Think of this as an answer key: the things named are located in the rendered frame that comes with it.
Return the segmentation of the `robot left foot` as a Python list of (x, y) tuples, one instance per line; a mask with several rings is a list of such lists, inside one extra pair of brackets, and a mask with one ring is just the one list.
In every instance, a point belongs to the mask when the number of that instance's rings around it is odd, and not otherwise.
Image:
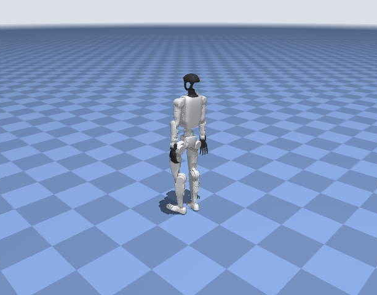
[(186, 214), (186, 207), (178, 207), (178, 204), (167, 204), (166, 207), (170, 210), (180, 212), (182, 214)]

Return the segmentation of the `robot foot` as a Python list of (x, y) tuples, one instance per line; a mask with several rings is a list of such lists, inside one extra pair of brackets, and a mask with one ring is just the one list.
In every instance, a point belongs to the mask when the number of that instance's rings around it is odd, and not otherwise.
[(170, 210), (180, 212), (182, 214), (186, 214), (186, 207), (178, 207), (178, 204), (167, 204), (166, 207)]
[(193, 210), (199, 210), (199, 205), (197, 203), (194, 203), (194, 205), (191, 202), (186, 202), (187, 206), (192, 208)]

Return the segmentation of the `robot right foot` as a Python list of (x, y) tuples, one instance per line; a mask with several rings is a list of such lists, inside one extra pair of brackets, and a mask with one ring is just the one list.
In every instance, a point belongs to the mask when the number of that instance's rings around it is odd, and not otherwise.
[(199, 210), (199, 205), (197, 203), (194, 203), (194, 205), (191, 202), (186, 202), (187, 206), (192, 208), (193, 210)]

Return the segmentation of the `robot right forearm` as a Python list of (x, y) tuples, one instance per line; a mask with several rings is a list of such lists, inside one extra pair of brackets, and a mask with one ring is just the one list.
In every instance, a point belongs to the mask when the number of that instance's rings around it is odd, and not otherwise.
[(205, 139), (205, 126), (206, 126), (206, 120), (203, 122), (199, 122), (199, 134), (200, 134), (200, 139), (204, 140)]

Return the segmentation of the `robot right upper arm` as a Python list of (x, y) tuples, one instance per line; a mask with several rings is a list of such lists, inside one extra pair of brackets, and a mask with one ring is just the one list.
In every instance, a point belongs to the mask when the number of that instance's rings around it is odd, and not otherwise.
[(202, 95), (201, 95), (201, 97), (202, 97), (202, 113), (201, 113), (200, 122), (203, 122), (205, 120), (207, 98), (205, 96), (202, 96)]

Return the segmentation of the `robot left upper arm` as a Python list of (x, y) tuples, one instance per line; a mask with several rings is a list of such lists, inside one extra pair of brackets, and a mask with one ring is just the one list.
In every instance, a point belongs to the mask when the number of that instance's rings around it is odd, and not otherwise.
[(177, 98), (173, 101), (173, 117), (176, 123), (176, 128), (180, 126), (181, 109), (185, 105), (185, 98)]

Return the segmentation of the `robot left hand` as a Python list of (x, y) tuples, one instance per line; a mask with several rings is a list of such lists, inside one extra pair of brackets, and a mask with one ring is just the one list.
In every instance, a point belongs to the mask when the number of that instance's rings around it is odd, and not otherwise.
[(173, 162), (173, 163), (179, 163), (178, 161), (177, 161), (177, 154), (176, 154), (176, 152), (175, 152), (175, 150), (177, 150), (177, 144), (175, 143), (174, 145), (173, 145), (173, 148), (170, 148), (171, 149), (171, 151), (170, 151), (170, 158), (171, 158), (171, 161)]

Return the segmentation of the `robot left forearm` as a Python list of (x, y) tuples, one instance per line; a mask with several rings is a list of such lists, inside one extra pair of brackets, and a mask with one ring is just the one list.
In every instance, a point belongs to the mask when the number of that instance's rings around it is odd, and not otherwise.
[(178, 129), (176, 129), (175, 121), (170, 122), (171, 128), (171, 137), (170, 137), (170, 147), (173, 148), (173, 145), (178, 141)]

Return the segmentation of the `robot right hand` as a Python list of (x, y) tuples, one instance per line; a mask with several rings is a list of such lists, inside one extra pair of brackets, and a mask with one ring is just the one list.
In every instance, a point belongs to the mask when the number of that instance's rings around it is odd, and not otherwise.
[(205, 142), (206, 141), (206, 135), (205, 135), (205, 139), (204, 140), (200, 139), (200, 141), (201, 141), (200, 154), (201, 154), (201, 150), (202, 150), (202, 155), (203, 155), (203, 153), (205, 155), (205, 152), (206, 152), (205, 148), (206, 148), (207, 154), (208, 154), (207, 143)]

